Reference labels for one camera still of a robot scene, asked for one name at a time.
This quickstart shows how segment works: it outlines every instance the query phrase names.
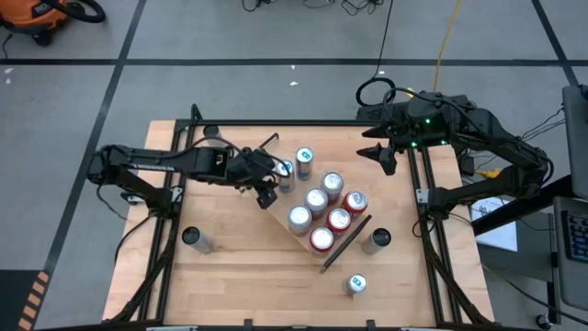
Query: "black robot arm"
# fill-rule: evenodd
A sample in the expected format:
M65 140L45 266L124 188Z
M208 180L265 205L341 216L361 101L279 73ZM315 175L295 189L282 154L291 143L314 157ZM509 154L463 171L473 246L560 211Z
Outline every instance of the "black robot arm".
M265 209L277 198L274 191L277 186L274 160L278 159L261 149L250 148L194 145L182 152L168 152L106 145L94 154L87 178L98 186L116 185L144 200L152 214L172 218L179 212L178 192L169 188L155 188L130 170L179 172L199 182L254 188L259 195L259 206Z
M414 94L410 101L387 105L390 106L393 107L392 118L363 133L365 137L388 138L388 146L384 148L378 144L357 151L378 161L387 175L394 174L396 152L449 143L456 149L489 151L512 164L496 178L460 188L419 191L419 199L427 203L428 211L442 219L459 203L502 194L531 198L553 173L553 164L545 152L507 132L487 109L469 102L458 104L454 97L438 92Z

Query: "yellow cable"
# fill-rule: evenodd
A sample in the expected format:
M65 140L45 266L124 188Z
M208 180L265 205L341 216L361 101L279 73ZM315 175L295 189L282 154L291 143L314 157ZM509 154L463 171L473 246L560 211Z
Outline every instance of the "yellow cable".
M433 91L437 90L437 78L439 76L439 67L441 66L441 58L443 58L443 52L445 51L445 45L447 44L447 40L449 39L449 34L451 34L451 28L453 27L453 21L455 21L456 16L459 12L459 6L461 5L461 0L456 1L456 6L453 8L453 13L451 14L451 19L449 19L449 27L447 27L447 32L445 33L445 37L443 38L443 43L441 44L441 51L439 52L439 57L437 58L437 66L435 67L435 83L433 84Z

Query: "white paper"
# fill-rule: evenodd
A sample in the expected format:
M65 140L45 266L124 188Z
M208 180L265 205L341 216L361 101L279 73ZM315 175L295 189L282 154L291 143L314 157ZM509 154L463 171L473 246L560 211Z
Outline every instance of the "white paper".
M478 200L469 207L471 219L476 220L491 211L501 208L508 202L509 201L501 200L500 198ZM516 242L516 222L510 222L485 234L480 234L476 237L476 241L480 244L516 252L518 251L518 244Z

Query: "concrete floor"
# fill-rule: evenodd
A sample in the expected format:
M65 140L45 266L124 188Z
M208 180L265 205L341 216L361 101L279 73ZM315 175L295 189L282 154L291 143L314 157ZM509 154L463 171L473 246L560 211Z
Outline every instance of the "concrete floor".
M67 234L37 328L93 324L102 317L124 224L96 199L94 186L82 176L76 180L86 150L104 143L141 146L151 120L186 118L193 102L207 119L355 116L356 88L375 67L351 60L377 59L390 1L371 16L355 17L338 4L308 9L300 2L277 1L246 13L238 0L100 0L108 15L103 24L72 21L48 48L21 35L9 41L11 60L0 61L0 269L43 269L60 223L60 233ZM453 4L394 1L383 58L398 65L382 66L383 75L397 86L432 89L432 64ZM578 81L588 81L588 3L541 5L564 56L583 62L558 62L561 54L531 1L465 0L445 53L463 61L441 69L439 89L468 95L512 133L554 113L561 88L570 83L561 64L571 66ZM0 30L0 40L5 37ZM248 59L282 60L259 65L267 63ZM302 63L295 59L327 60L291 66ZM383 92L383 86L373 87L366 99L375 102ZM555 179L569 173L563 126L532 143L555 162ZM503 165L494 160L484 168ZM105 196L125 211L114 190ZM506 276L546 299L544 284ZM540 306L492 275L486 280L497 321L535 327L534 316L544 313ZM565 319L564 327L581 329Z

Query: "can top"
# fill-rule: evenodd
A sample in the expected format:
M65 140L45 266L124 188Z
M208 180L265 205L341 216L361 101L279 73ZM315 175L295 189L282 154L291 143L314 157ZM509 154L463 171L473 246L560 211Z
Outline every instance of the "can top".
M339 191L343 188L343 178L336 172L330 172L322 178L322 187L326 191Z
M294 169L294 165L292 165L292 163L288 160L284 160L284 163L288 167L290 174L292 174L292 171ZM277 162L276 171L282 176L288 176L288 171L286 171L286 168L284 167L284 165L282 165L281 162Z
M363 210L368 206L368 198L359 191L349 192L346 201L347 205L356 211Z
M304 206L295 206L290 210L288 220L294 225L305 225L312 220L311 211Z
M312 150L308 147L302 147L296 152L296 159L300 162L310 162L312 157Z
M335 229L346 229L351 223L349 212L341 208L335 208L329 213L329 223Z
M216 125L207 125L204 127L203 133L205 137L216 137L219 135L219 127Z
M325 227L314 229L311 234L311 243L317 249L327 249L333 244L333 233Z
M368 285L366 278L361 274L355 274L349 278L349 288L355 293L364 291Z
M195 244L200 239L200 230L195 226L188 226L182 233L182 241L186 245Z
M390 235L390 232L384 228L378 228L378 229L374 230L374 233L372 234L372 238L374 239L374 243L376 243L376 245L379 245L379 246L388 245L390 243L390 241L392 240L392 236Z
M312 207L323 207L327 205L327 194L320 188L313 188L306 194L306 201Z

